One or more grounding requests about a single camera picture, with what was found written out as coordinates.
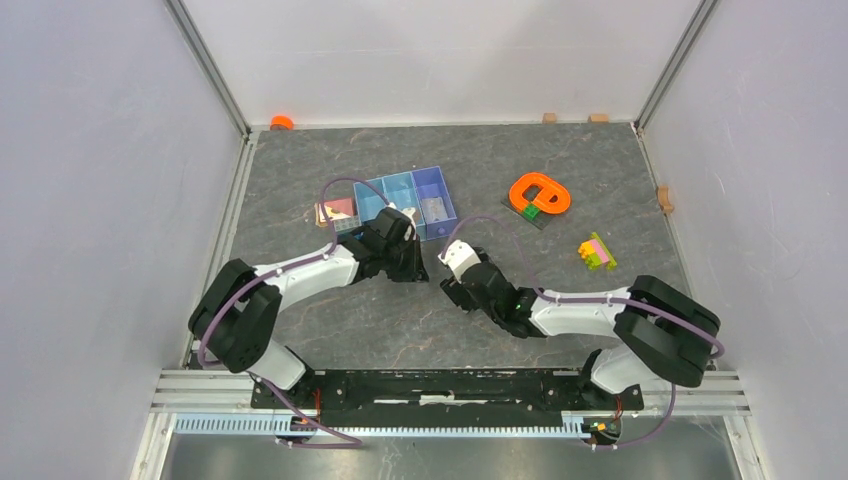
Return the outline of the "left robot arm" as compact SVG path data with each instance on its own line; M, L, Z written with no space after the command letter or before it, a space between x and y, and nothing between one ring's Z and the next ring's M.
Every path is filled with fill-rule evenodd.
M291 260L260 266L230 260L188 321L200 342L197 360L206 368L256 374L276 384L276 394L288 406L302 407L313 397L314 381L306 374L306 363L274 341L278 315L314 295L380 273L396 283L429 279L415 224L393 207Z

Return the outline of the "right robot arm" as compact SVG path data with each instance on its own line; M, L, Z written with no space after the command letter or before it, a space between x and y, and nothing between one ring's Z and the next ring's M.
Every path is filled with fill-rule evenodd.
M709 361L723 352L720 319L651 275L606 292L563 293L514 286L483 249L461 241L438 259L451 273L441 287L454 304L482 311L514 337L618 339L619 346L591 354L577 382L580 400L591 408L643 382L697 388Z

